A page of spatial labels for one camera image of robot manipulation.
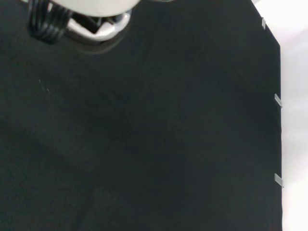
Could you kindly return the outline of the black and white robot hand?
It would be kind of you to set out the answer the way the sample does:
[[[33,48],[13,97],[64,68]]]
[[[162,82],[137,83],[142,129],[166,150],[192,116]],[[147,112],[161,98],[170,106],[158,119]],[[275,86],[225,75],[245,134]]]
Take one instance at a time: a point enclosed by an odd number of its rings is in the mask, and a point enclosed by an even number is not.
[[[22,0],[33,39],[53,45],[67,37],[84,52],[103,53],[125,35],[138,0]]]

